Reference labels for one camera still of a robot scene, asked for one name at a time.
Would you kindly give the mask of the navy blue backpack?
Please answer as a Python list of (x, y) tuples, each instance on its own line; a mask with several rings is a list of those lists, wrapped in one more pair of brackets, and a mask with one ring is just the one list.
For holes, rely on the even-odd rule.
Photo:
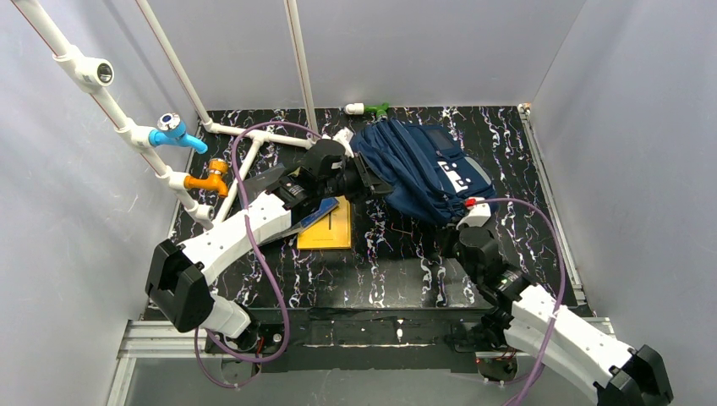
[(361, 129), (349, 144), (393, 188), (386, 203), (405, 216), (445, 227), (468, 214), (466, 200), (497, 196), (487, 171), (443, 126), (391, 118)]

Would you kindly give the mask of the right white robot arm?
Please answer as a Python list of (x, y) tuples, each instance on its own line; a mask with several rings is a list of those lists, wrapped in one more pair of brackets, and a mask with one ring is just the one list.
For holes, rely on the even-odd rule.
[(485, 228), (453, 232), (442, 250), (457, 260), (490, 309), (450, 343), (470, 352), (514, 348), (534, 357), (595, 405), (669, 405), (674, 399), (663, 357), (602, 332), (503, 257)]

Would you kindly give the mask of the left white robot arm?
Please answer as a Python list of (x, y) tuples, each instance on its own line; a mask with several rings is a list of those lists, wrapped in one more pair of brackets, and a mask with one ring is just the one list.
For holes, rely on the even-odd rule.
[(392, 191), (363, 154), (349, 156), (340, 142), (319, 140), (235, 215), (178, 244), (160, 242), (145, 292), (178, 332), (200, 327), (237, 338), (251, 323), (249, 313), (210, 290), (232, 263), (299, 224), (325, 198), (367, 201)]

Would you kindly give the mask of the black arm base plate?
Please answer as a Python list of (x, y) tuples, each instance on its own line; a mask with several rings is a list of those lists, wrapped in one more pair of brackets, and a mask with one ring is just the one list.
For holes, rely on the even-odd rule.
[[(264, 372), (300, 370), (447, 370), (511, 380), (528, 373), (528, 354), (499, 343), (489, 311), (481, 308), (290, 309), (290, 327), (279, 310), (252, 309), (247, 331), (217, 334), (241, 355), (276, 360)], [(282, 340), (288, 340), (279, 354)]]

